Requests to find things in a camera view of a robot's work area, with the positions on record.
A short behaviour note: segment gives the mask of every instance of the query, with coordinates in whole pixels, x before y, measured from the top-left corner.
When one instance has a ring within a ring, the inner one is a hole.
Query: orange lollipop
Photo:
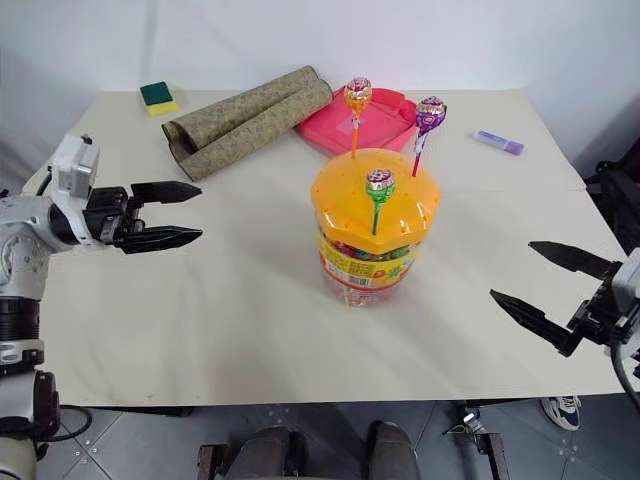
[[[371,82],[364,77],[356,77],[344,87],[344,100],[353,112],[353,141],[351,143],[351,158],[356,158],[358,148],[358,128],[360,128],[360,114],[371,103],[373,91]]]

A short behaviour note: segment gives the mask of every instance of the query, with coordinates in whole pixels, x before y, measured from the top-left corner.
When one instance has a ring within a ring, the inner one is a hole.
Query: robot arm
[[[98,158],[91,139],[67,135],[51,162],[51,196],[0,198],[0,479],[34,478],[36,459],[46,452],[37,443],[60,426],[54,375],[36,370],[44,362],[39,305],[50,255],[76,245],[152,252],[181,247],[202,234],[147,228],[139,218],[145,203],[182,202],[200,189],[181,182],[142,183],[132,185],[129,196],[123,187],[92,188]]]
[[[578,307],[567,328],[519,298],[495,290],[491,296],[519,325],[551,343],[565,357],[572,355],[583,339],[604,345],[620,384],[640,414],[640,396],[622,367],[622,359],[628,357],[640,363],[640,248],[622,263],[560,243],[530,242],[529,246],[556,265],[586,273],[602,284]],[[640,365],[633,374],[640,378]]]

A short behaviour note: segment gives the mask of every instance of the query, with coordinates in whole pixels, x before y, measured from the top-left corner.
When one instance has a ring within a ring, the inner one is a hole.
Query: candy jar
[[[413,176],[412,163],[394,151],[359,149],[355,158],[331,159],[311,188],[323,276],[346,305],[390,298],[434,221],[440,191],[424,169]]]

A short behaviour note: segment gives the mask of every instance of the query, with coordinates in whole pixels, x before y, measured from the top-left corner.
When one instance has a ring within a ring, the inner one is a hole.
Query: purple lollipop
[[[440,126],[447,115],[447,106],[438,97],[427,97],[416,106],[416,127],[418,127],[418,138],[416,138],[416,161],[413,163],[412,176],[418,172],[420,155],[427,140],[427,134],[434,128]]]

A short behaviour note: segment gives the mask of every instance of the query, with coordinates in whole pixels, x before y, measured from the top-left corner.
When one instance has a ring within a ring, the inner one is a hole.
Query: white wall
[[[304,64],[333,86],[526,86],[582,173],[640,132],[638,0],[0,1],[0,157],[32,167],[101,89],[249,88]]]

